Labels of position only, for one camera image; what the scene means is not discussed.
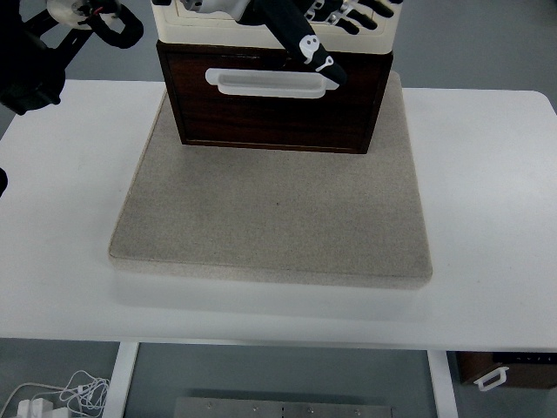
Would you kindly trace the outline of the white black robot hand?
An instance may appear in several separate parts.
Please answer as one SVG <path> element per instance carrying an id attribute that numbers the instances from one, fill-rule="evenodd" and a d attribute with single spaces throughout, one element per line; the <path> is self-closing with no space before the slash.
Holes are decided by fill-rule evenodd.
<path id="1" fill-rule="evenodd" d="M 264 25 L 299 62 L 338 85 L 347 81 L 344 69 L 336 64 L 312 28 L 312 23 L 338 26 L 350 35 L 359 28 L 377 28 L 367 14 L 356 9 L 358 1 L 183 1 L 186 10 L 209 14 L 224 12 L 241 25 Z"/>

